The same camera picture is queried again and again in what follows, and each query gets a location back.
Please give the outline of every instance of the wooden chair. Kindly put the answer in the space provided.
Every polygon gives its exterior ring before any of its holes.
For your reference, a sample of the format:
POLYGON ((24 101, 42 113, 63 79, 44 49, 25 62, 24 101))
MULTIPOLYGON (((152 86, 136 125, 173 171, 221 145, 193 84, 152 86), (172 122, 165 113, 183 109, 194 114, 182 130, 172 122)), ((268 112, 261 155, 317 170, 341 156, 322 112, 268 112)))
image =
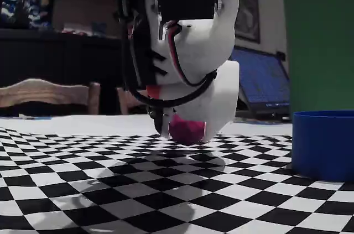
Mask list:
POLYGON ((88 113, 97 115, 100 106, 100 84, 63 86, 41 79, 27 79, 12 86, 0 88, 0 108, 25 102, 44 102, 54 105, 84 105, 88 113))
MULTIPOLYGON (((122 115, 128 115, 131 108, 145 106, 144 103, 138 101, 129 91, 119 87, 117 88, 117 92, 122 115)), ((148 91, 146 90, 139 91, 139 93, 145 97, 148 96, 148 91)))

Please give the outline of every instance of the painting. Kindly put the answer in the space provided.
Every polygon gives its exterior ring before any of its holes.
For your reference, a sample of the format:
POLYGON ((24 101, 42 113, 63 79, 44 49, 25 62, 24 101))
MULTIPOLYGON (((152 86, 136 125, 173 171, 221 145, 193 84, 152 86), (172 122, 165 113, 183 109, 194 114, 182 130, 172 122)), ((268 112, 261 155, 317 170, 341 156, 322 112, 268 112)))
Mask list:
POLYGON ((258 0, 240 0, 235 22, 235 36, 255 43, 261 42, 258 0))

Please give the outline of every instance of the blue cup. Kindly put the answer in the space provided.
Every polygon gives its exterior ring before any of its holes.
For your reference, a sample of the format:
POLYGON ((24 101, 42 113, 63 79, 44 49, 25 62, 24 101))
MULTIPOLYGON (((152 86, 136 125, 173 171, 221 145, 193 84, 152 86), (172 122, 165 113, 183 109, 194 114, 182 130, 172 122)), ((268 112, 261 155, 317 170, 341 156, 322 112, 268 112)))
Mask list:
POLYGON ((354 181, 354 111, 297 112, 293 170, 315 180, 354 181))

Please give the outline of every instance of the checkerboard mat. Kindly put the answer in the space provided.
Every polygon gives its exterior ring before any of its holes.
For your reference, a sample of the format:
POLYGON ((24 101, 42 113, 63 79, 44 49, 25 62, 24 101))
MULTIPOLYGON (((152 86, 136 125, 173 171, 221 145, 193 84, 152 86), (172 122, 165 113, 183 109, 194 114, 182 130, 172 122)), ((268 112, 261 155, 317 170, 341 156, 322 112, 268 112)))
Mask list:
POLYGON ((0 234, 354 233, 354 185, 294 175, 289 136, 0 142, 0 234))

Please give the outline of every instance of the green object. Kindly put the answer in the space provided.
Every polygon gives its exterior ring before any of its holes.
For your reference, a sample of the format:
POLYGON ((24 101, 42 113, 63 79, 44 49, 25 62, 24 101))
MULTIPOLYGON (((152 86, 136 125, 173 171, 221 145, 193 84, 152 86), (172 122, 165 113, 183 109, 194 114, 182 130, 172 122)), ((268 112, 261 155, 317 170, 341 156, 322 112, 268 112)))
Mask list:
POLYGON ((284 0, 291 111, 354 109, 354 0, 284 0))

